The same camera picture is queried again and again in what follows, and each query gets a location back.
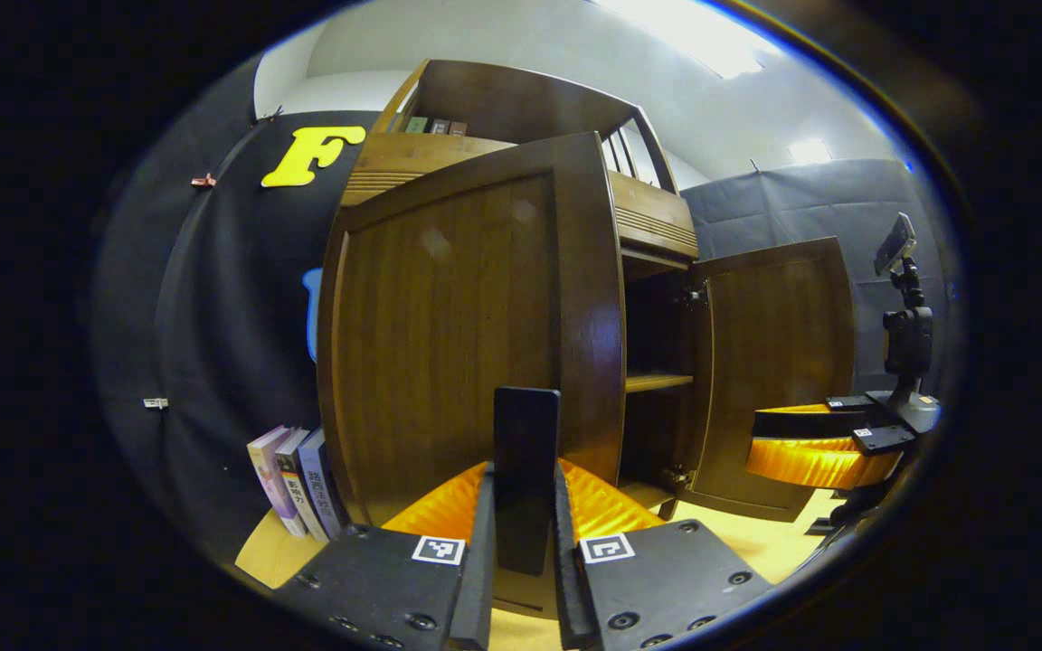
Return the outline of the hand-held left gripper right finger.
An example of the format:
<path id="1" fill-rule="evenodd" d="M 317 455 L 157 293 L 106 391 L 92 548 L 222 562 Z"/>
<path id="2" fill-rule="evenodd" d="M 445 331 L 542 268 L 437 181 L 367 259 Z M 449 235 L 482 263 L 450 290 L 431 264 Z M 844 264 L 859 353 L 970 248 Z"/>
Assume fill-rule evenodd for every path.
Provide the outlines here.
<path id="1" fill-rule="evenodd" d="M 696 650 L 772 589 L 696 519 L 661 522 L 554 465 L 555 596 L 567 650 Z"/>

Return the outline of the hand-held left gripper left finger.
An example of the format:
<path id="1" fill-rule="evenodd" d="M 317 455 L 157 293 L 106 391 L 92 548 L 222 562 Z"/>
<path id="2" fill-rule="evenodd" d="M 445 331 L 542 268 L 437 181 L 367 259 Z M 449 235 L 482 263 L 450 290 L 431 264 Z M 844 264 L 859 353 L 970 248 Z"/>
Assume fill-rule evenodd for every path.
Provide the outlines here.
<path id="1" fill-rule="evenodd" d="M 485 650 L 496 564 L 495 466 L 435 490 L 455 498 L 458 536 L 350 524 L 278 589 L 278 602 L 336 650 Z"/>

